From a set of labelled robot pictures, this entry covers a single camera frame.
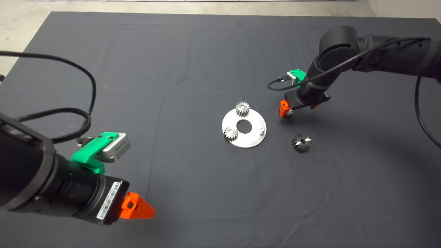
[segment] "barcode label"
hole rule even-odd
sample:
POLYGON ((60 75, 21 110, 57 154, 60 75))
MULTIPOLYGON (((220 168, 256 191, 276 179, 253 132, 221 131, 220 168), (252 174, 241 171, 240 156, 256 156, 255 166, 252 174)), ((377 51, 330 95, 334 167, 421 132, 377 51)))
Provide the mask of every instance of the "barcode label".
POLYGON ((104 200, 103 205, 101 206, 101 209, 98 212, 97 219, 104 220, 104 217, 106 217, 107 214, 107 210, 109 210, 110 205, 113 202, 113 198, 115 198, 115 195, 118 192, 120 185, 121 185, 120 182, 113 182, 112 187, 110 188, 109 193, 107 194, 106 200, 104 200))

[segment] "gear teeth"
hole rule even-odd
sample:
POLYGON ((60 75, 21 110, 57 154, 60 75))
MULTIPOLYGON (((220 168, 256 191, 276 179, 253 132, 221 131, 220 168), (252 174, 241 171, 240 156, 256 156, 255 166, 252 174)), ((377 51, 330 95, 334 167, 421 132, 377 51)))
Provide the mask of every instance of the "gear teeth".
POLYGON ((244 101, 240 101, 236 105, 236 114, 238 116, 246 116, 250 111, 250 105, 244 101))
POLYGON ((309 137, 304 137, 301 134, 298 134, 291 140, 291 146, 295 151, 305 153, 311 148, 312 142, 309 137))
POLYGON ((292 113, 294 113, 294 110, 292 109, 288 110, 288 113, 286 113, 286 116, 284 118, 289 118, 292 115, 292 113))
POLYGON ((228 141, 233 141, 237 138, 238 131, 237 129, 233 129, 231 127, 226 127, 224 129, 224 136, 228 141))

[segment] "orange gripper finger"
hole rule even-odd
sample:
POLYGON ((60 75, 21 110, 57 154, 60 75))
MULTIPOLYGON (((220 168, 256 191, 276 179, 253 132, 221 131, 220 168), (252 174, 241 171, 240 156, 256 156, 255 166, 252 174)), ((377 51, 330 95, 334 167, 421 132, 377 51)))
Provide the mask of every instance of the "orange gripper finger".
POLYGON ((129 192, 121 205, 120 218, 151 219, 156 210, 138 194, 129 192))
POLYGON ((286 100, 280 101, 279 116, 284 118, 288 113, 289 109, 290 107, 286 100))

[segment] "wall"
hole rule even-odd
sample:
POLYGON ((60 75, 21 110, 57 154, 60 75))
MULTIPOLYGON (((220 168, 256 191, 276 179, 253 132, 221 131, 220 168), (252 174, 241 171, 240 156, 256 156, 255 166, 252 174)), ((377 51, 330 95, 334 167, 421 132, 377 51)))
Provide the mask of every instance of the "wall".
MULTIPOLYGON (((51 11, 205 15, 375 16, 366 0, 326 2, 39 2, 0 0, 0 50, 23 51, 51 11)), ((6 75, 17 58, 2 57, 6 75)))
POLYGON ((379 17, 437 18, 441 22, 441 0, 367 0, 379 17))

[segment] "circular metal plate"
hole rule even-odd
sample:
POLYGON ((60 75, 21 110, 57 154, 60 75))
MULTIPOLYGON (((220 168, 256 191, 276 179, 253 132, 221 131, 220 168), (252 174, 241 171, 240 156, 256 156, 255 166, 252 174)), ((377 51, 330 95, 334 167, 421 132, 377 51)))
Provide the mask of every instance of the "circular metal plate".
POLYGON ((246 116, 238 116, 236 109, 232 109, 228 112, 222 121, 222 132, 224 132, 228 126, 237 129, 237 123, 240 120, 249 121, 251 123, 251 131, 249 133, 239 132, 237 138, 230 141, 230 143, 242 148, 254 147, 260 144, 266 135, 266 123, 263 117, 252 109, 250 109, 246 116))

